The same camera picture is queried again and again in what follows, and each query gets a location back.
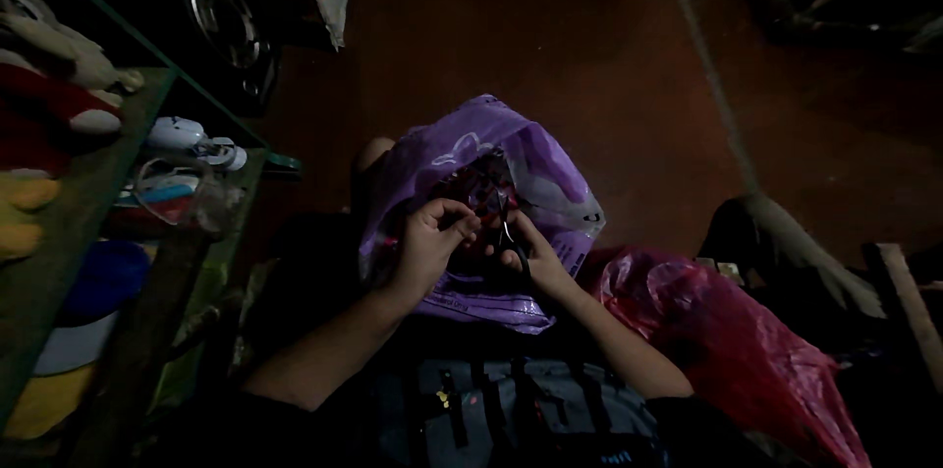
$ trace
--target dirty floor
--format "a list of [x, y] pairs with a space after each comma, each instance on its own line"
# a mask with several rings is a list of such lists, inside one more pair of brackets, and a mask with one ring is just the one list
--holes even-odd
[[770, 46], [742, 0], [350, 0], [339, 54], [288, 48], [265, 118], [300, 183], [266, 181], [246, 259], [289, 215], [349, 205], [349, 163], [490, 92], [546, 127], [607, 213], [598, 245], [692, 256], [714, 209], [760, 188], [844, 262], [943, 237], [941, 71], [896, 55]]

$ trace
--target sleeve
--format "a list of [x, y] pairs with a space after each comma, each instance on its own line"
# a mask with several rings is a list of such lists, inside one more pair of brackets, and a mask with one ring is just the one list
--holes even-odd
[[780, 466], [726, 414], [698, 396], [653, 398], [645, 405], [675, 466]]
[[294, 465], [315, 457], [318, 414], [245, 392], [197, 399], [161, 425], [152, 462], [174, 466]]

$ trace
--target stuffed toy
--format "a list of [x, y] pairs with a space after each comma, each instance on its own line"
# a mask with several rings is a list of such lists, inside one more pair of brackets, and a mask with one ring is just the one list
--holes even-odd
[[134, 92], [144, 84], [140, 72], [115, 69], [101, 46], [60, 24], [42, 0], [0, 0], [0, 27], [0, 48], [28, 63], [19, 66], [85, 88], [114, 107], [122, 97], [108, 88], [120, 84]]
[[106, 91], [116, 84], [133, 91], [143, 79], [115, 69], [41, 0], [0, 0], [0, 171], [64, 173], [64, 142], [121, 129], [122, 97]]
[[58, 181], [0, 173], [0, 262], [33, 254], [42, 238], [33, 212], [52, 201], [58, 191]]

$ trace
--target white logo on bag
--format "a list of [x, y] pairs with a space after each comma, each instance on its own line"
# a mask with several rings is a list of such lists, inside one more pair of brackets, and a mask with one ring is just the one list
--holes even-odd
[[447, 162], [452, 162], [453, 164], [455, 164], [456, 163], [455, 152], [458, 151], [458, 146], [460, 146], [462, 142], [468, 137], [471, 137], [472, 139], [474, 139], [474, 145], [475, 145], [476, 151], [481, 151], [483, 149], [492, 149], [494, 147], [494, 144], [490, 144], [488, 142], [481, 142], [481, 140], [478, 139], [478, 135], [475, 135], [474, 133], [466, 133], [462, 135], [461, 138], [455, 141], [455, 146], [452, 147], [452, 153], [446, 153], [445, 155], [440, 155], [436, 157], [432, 161], [432, 165], [442, 166], [442, 164], [445, 164]]

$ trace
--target knee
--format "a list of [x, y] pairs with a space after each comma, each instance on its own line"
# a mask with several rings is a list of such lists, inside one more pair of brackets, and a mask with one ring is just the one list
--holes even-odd
[[367, 142], [367, 145], [363, 146], [354, 157], [354, 172], [363, 173], [373, 162], [383, 157], [383, 153], [393, 149], [395, 144], [393, 139], [386, 137], [373, 138]]

